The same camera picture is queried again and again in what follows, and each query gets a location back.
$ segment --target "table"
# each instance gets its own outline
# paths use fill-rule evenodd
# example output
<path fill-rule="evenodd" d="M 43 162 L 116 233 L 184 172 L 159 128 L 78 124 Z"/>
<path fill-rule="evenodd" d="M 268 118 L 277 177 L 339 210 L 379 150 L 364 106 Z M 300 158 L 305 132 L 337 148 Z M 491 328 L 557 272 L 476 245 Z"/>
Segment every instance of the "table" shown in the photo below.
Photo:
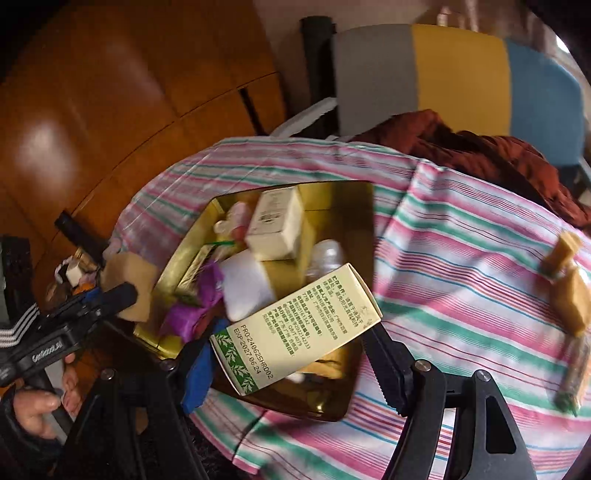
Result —
<path fill-rule="evenodd" d="M 538 270 L 560 231 L 575 230 L 542 207 L 377 145 L 231 138 L 149 182 L 113 234 L 162 269 L 214 196 L 344 179 L 375 185 L 374 295 L 392 338 L 444 372 L 488 370 L 539 478 L 562 478 L 591 433 L 591 388 L 579 417 L 554 408 L 566 336 Z M 576 259 L 591 270 L 589 239 Z M 338 423 L 294 419 L 214 390 L 191 417 L 236 466 L 271 479 L 380 478 L 404 424 L 367 359 Z M 453 420 L 447 411 L 432 479 L 443 477 Z"/>

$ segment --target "chair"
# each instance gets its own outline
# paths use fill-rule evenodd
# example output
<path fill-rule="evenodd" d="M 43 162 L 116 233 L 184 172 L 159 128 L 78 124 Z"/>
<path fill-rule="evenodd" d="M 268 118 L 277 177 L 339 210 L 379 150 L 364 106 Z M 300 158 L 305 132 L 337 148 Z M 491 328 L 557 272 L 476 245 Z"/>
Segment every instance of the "chair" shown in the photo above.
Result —
<path fill-rule="evenodd" d="M 272 136 L 305 136 L 307 127 L 335 110 L 332 128 L 324 119 L 328 129 L 317 136 L 348 137 L 391 115 L 431 108 L 453 130 L 529 142 L 558 168 L 567 187 L 582 167 L 591 187 L 591 168 L 582 158 L 582 92 L 553 60 L 512 41 L 458 28 L 373 25 L 333 32 L 328 17 L 302 20 L 317 103 Z"/>

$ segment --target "yellow fabric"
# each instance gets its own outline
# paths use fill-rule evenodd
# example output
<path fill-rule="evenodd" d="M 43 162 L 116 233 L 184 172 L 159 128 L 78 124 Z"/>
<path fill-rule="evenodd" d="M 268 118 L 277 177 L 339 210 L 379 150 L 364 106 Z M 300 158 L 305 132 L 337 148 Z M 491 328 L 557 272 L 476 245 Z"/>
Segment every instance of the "yellow fabric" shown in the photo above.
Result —
<path fill-rule="evenodd" d="M 511 77 L 505 43 L 452 27 L 413 25 L 418 108 L 453 130 L 509 135 Z"/>

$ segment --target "blue fabric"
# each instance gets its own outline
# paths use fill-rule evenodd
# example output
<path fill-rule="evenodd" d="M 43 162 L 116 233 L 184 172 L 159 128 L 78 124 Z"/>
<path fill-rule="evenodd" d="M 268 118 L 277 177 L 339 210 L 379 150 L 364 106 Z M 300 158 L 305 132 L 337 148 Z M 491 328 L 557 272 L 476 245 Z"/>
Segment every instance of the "blue fabric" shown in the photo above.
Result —
<path fill-rule="evenodd" d="M 578 164 L 584 117 L 577 80 L 541 53 L 505 43 L 511 67 L 511 135 L 532 144 L 556 167 Z"/>
<path fill-rule="evenodd" d="M 228 320 L 220 319 L 213 333 L 221 332 L 228 325 L 230 325 Z M 187 375 L 185 395 L 182 402 L 183 411 L 187 415 L 203 404 L 207 391 L 212 386 L 213 369 L 216 363 L 217 359 L 215 353 L 213 353 L 212 344 L 207 342 Z"/>

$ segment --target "red garment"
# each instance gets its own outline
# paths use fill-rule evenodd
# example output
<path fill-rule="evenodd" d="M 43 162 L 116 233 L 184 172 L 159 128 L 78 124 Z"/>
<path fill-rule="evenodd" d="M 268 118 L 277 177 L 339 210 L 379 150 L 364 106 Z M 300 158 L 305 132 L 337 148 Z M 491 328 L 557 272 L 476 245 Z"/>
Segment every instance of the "red garment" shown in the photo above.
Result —
<path fill-rule="evenodd" d="M 571 225 L 591 226 L 591 207 L 575 200 L 558 171 L 532 145 L 515 137 L 454 133 L 433 110 L 394 115 L 351 141 L 395 148 L 503 187 L 543 205 Z"/>

